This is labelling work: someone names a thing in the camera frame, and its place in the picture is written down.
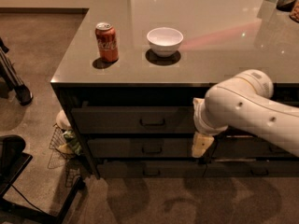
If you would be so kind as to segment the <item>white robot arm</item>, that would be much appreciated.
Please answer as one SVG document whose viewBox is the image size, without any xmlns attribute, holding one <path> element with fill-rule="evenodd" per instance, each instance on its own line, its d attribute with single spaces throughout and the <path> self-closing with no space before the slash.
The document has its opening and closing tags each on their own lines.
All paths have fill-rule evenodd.
<svg viewBox="0 0 299 224">
<path fill-rule="evenodd" d="M 252 133 L 299 156 L 299 108 L 271 99 L 274 85 L 260 70 L 246 70 L 193 100 L 197 132 L 215 136 L 228 127 Z"/>
</svg>

